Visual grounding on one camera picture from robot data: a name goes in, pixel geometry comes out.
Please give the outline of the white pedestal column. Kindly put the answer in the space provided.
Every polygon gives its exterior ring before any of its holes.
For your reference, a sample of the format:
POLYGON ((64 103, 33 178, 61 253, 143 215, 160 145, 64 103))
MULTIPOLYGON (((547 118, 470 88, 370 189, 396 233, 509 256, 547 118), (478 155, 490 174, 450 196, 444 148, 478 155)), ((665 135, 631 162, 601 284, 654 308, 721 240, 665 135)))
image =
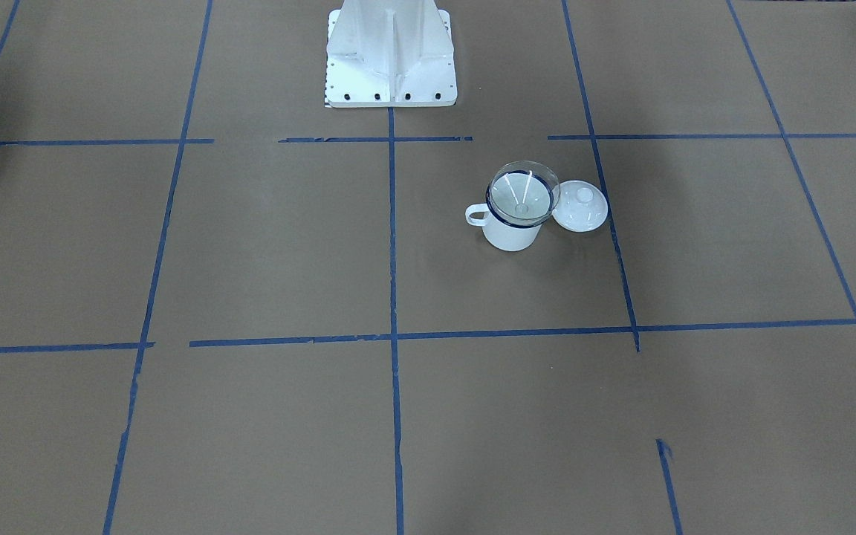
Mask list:
POLYGON ((435 1, 344 1, 328 14, 326 53, 330 108, 458 101, 452 20, 435 1))

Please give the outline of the white cup lid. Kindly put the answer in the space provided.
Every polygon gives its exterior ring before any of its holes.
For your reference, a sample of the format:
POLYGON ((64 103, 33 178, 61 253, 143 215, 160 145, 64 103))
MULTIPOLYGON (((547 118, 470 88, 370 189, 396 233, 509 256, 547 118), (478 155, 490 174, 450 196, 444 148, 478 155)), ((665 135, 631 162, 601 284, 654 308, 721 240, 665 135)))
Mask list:
POLYGON ((586 181, 564 181, 558 185, 558 199, 551 217, 572 233, 590 233, 604 224, 609 204, 598 187, 586 181))

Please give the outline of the brown paper table cover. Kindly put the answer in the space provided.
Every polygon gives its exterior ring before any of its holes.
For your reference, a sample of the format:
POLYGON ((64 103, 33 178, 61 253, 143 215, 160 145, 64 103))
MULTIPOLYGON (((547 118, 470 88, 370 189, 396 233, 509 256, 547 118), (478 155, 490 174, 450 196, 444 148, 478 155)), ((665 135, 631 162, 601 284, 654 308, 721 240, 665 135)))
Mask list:
POLYGON ((856 534, 856 1, 441 1, 395 109, 339 6, 0 1, 0 534, 856 534))

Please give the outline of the white enamel cup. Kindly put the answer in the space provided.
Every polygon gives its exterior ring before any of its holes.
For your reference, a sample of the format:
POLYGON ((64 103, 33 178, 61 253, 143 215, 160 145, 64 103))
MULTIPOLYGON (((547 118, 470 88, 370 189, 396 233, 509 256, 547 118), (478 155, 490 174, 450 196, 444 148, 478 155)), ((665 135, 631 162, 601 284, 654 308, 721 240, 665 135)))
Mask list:
POLYGON ((481 228, 493 247, 516 253, 534 243, 554 206, 556 197, 551 192, 523 198, 489 190, 483 203, 466 207, 464 217, 470 226, 481 228))

